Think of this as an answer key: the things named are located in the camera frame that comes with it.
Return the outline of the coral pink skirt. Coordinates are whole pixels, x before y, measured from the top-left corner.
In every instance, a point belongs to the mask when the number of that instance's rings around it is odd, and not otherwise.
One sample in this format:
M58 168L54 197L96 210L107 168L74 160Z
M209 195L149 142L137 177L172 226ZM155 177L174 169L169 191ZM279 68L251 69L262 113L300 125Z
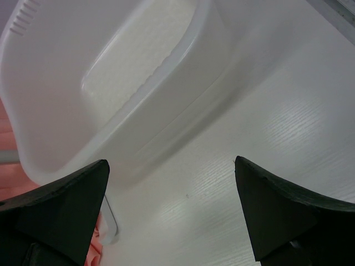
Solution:
M1 200L21 195L36 188L38 185L29 179L19 162L12 125L4 105L1 104ZM103 256L103 245L100 243L102 224L102 215L100 214L85 265L100 265Z

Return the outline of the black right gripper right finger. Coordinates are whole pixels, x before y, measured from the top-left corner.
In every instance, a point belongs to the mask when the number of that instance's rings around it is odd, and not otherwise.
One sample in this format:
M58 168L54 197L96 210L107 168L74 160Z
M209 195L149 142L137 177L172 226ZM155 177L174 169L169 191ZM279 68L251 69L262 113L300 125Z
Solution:
M354 265L354 204L235 159L235 180L255 261Z

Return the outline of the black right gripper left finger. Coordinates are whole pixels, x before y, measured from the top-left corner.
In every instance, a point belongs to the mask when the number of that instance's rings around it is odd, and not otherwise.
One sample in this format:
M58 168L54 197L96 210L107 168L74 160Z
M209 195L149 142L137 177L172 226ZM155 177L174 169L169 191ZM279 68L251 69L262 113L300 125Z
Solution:
M84 265L109 179L98 160L1 201L1 265Z

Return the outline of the aluminium rail frame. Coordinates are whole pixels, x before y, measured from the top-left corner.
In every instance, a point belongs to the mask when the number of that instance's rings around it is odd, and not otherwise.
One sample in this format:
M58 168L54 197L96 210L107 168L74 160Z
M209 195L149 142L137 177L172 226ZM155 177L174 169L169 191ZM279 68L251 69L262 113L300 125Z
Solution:
M328 22L354 45L354 0L310 2Z

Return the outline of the white plastic basin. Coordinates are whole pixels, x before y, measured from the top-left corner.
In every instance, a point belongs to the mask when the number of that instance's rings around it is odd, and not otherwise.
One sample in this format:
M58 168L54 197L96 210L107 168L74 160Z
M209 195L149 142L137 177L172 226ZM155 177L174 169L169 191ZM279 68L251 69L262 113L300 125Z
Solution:
M19 1L1 99L31 180L98 159L136 174L211 104L232 57L215 1Z

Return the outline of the pink skirt hanger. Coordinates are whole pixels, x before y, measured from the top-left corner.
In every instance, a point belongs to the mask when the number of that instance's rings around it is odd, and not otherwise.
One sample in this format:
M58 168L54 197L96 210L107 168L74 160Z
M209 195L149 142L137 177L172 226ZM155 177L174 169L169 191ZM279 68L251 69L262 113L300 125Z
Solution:
M19 163L17 150L1 150L1 164ZM105 195L101 206L102 222L99 226L99 240L102 245L110 245L116 242L119 227L114 212Z

